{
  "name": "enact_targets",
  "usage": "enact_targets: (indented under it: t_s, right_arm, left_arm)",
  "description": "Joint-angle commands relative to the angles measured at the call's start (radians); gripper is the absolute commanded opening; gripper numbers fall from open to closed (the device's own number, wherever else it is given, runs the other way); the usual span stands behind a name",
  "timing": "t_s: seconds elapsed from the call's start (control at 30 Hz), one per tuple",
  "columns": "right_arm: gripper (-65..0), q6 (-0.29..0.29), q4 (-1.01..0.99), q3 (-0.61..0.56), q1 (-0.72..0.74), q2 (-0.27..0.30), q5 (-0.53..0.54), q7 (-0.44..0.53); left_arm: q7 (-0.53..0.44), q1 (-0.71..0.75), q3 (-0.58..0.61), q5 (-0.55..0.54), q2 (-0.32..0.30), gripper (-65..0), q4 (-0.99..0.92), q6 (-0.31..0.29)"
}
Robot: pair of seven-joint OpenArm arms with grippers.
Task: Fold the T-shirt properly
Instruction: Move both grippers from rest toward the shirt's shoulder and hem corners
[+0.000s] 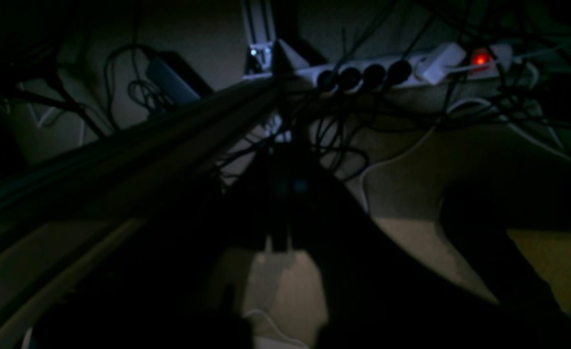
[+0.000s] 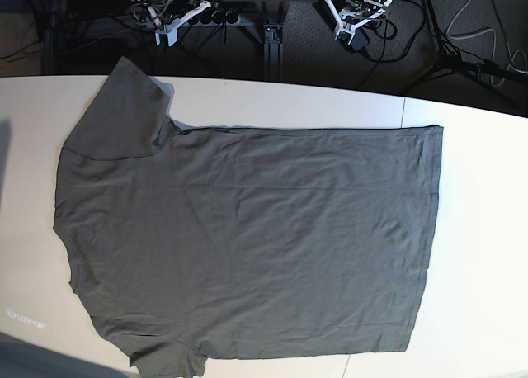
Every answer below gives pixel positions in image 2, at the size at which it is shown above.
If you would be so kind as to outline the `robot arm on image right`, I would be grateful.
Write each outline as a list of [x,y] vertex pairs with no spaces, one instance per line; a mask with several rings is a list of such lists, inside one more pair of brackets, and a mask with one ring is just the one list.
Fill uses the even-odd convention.
[[351,46],[358,30],[372,21],[380,21],[394,0],[322,0],[329,10],[334,40]]

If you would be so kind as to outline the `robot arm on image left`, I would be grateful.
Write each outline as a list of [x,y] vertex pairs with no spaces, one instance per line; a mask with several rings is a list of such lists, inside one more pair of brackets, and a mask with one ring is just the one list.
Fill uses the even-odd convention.
[[127,12],[140,29],[154,33],[156,45],[162,40],[172,47],[178,30],[213,6],[208,0],[129,0]]

